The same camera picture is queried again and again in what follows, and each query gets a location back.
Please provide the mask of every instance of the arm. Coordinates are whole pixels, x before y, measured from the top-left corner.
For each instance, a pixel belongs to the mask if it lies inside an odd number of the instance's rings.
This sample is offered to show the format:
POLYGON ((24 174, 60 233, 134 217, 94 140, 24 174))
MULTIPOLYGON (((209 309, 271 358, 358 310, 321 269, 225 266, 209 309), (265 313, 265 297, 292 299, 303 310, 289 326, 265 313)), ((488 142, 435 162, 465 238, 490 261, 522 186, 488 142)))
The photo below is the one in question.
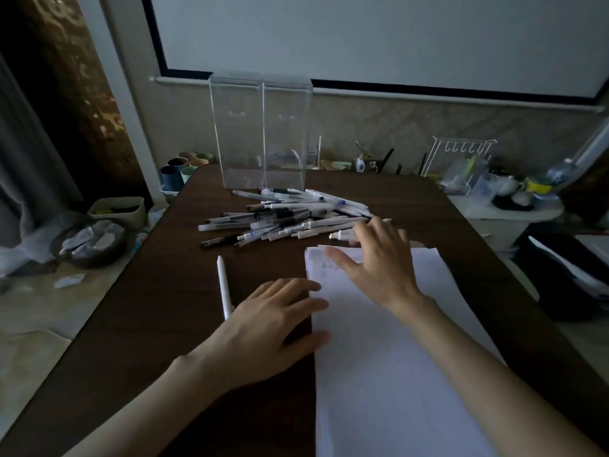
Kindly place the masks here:
POLYGON ((419 291, 404 230, 378 218, 354 229, 362 264, 336 248, 327 247, 326 253, 363 293, 410 329, 501 455, 606 455, 419 291))
POLYGON ((330 339, 313 332, 290 345, 285 337, 325 300, 302 292, 319 290, 306 279, 261 285, 191 353, 133 401, 70 450, 75 457, 148 457, 159 454, 188 423, 225 392, 276 375, 330 339))

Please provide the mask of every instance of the hand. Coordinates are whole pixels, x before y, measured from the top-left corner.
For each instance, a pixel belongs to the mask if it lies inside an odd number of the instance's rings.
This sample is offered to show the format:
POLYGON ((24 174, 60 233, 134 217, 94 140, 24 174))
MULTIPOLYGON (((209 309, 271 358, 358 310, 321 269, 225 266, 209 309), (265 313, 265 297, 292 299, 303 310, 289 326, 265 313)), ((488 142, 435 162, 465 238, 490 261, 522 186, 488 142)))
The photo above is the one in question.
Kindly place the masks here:
POLYGON ((405 230, 396 230, 391 223, 376 216, 368 224, 358 222, 353 229, 362 247, 362 264, 337 248, 326 247, 326 254, 368 298, 405 323, 417 309, 435 307, 435 301, 416 286, 405 230))
POLYGON ((285 337, 315 311, 328 307, 326 300, 306 298, 293 305, 305 291, 321 286, 307 279, 279 279, 262 284, 190 356, 203 360, 227 389, 265 380, 289 368, 330 340, 328 332, 313 332, 284 345, 285 337))

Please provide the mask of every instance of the person's left hand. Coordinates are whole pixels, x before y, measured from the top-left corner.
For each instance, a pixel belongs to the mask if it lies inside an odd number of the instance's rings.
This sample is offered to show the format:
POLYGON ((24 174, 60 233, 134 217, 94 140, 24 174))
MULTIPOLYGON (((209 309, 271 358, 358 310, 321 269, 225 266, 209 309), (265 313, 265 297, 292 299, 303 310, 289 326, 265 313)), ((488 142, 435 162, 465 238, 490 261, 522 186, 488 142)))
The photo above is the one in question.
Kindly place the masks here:
POLYGON ((326 300, 316 298, 290 304, 301 293, 320 288, 317 282, 302 278, 262 284, 189 356, 201 359, 228 389, 283 372, 330 340, 329 332, 319 331, 283 344, 311 313, 328 307, 326 300))

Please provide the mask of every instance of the beige wall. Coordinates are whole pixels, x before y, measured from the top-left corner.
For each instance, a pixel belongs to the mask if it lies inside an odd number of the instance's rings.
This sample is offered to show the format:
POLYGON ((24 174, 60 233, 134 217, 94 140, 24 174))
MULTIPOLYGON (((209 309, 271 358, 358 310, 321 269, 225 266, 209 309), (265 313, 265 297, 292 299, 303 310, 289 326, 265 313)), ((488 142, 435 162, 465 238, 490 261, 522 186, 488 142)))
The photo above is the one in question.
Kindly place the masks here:
MULTIPOLYGON (((182 150, 216 152, 208 88, 151 82, 159 70, 141 0, 103 1, 156 164, 182 150)), ((434 135, 494 138, 492 154, 530 172, 573 155, 603 118, 553 109, 315 95, 310 145, 322 135, 335 160, 355 157, 355 140, 376 156, 394 147, 387 171, 401 162, 408 174, 418 169, 434 135)))

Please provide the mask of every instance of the pile of pens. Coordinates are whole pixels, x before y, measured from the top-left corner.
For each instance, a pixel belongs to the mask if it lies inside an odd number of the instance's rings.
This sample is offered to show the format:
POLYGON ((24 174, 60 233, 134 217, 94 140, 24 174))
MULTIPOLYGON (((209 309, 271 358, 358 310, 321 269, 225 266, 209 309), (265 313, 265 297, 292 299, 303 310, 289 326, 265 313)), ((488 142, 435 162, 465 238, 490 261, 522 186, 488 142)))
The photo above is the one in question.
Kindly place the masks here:
POLYGON ((260 189, 259 194, 233 191, 234 195, 259 200, 248 205, 248 213, 223 213, 199 225, 199 231, 250 229, 201 242, 201 247, 234 244, 239 247, 257 240, 276 241, 288 237, 299 239, 331 233, 331 239, 356 241, 353 226, 372 218, 362 203, 335 195, 306 189, 260 189))

